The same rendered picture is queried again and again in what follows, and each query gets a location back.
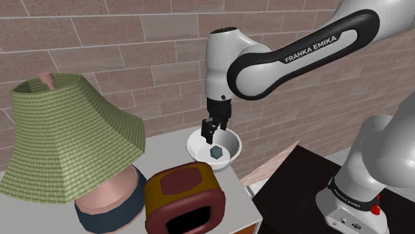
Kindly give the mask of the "white bedside table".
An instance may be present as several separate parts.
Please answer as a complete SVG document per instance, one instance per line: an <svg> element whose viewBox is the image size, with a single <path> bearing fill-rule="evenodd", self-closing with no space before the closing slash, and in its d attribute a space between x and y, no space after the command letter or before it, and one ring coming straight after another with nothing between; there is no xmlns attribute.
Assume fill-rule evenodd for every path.
<svg viewBox="0 0 415 234"><path fill-rule="evenodd" d="M146 151L134 165L147 179L155 173L192 161L186 140L196 128L146 139ZM233 234L247 227L257 232L263 220L231 167L215 176L225 193L222 222L206 234ZM90 234L80 224L73 203L48 205L0 194L0 234Z"/></svg>

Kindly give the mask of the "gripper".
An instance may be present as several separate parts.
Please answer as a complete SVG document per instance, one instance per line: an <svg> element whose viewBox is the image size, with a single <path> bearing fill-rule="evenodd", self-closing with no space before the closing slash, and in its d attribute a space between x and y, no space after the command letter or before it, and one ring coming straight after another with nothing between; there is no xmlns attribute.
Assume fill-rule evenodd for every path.
<svg viewBox="0 0 415 234"><path fill-rule="evenodd" d="M213 135L217 130L214 122L221 122L220 128L227 129L228 120L231 118L231 99L228 100L212 100L207 98L208 119L202 120L201 136L206 139L206 143L213 144Z"/></svg>

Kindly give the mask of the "green shade pink table lamp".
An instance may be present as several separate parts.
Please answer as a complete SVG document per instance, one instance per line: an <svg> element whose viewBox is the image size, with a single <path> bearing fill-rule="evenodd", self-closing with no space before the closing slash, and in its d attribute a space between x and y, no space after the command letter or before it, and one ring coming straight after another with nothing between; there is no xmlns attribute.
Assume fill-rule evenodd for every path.
<svg viewBox="0 0 415 234"><path fill-rule="evenodd" d="M107 101L80 74L45 72L10 93L15 146L0 193L35 203L73 203L90 233L114 233L143 211L141 118Z"/></svg>

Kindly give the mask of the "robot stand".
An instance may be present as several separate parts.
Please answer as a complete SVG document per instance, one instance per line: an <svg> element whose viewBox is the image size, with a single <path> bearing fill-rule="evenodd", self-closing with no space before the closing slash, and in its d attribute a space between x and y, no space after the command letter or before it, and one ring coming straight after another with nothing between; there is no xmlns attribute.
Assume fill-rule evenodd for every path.
<svg viewBox="0 0 415 234"><path fill-rule="evenodd" d="M327 225L315 201L340 168L296 146L253 198L263 217L258 234L342 234ZM380 208L390 234L415 234L415 202L386 188Z"/></svg>

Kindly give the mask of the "small blue-grey cube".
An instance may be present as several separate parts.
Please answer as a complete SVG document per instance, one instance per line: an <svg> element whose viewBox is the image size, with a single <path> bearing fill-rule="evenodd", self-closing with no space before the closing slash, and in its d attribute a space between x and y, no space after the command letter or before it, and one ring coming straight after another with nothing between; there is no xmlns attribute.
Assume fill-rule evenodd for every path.
<svg viewBox="0 0 415 234"><path fill-rule="evenodd" d="M222 148L219 146L213 146L210 150L210 156L216 160L220 159L223 156Z"/></svg>

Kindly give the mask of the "red and yellow alarm clock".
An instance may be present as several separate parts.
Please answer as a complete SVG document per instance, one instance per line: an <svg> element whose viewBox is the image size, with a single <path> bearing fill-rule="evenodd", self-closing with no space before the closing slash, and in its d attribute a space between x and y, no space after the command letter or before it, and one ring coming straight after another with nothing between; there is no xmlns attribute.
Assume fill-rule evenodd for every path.
<svg viewBox="0 0 415 234"><path fill-rule="evenodd" d="M225 193L204 162L154 174L144 186L144 199L148 234L206 234L225 214Z"/></svg>

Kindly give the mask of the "white bowl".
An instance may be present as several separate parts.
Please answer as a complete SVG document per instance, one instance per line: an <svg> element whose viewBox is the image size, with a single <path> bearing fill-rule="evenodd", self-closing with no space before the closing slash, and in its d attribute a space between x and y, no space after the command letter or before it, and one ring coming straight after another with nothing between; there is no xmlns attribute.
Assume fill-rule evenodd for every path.
<svg viewBox="0 0 415 234"><path fill-rule="evenodd" d="M216 160L210 156L209 150L213 146L222 148L223 156ZM239 136L230 129L218 129L213 135L213 144L207 144L201 136L201 129L190 134L186 141L186 149L196 162L205 162L212 167L214 172L226 170L241 152L242 143Z"/></svg>

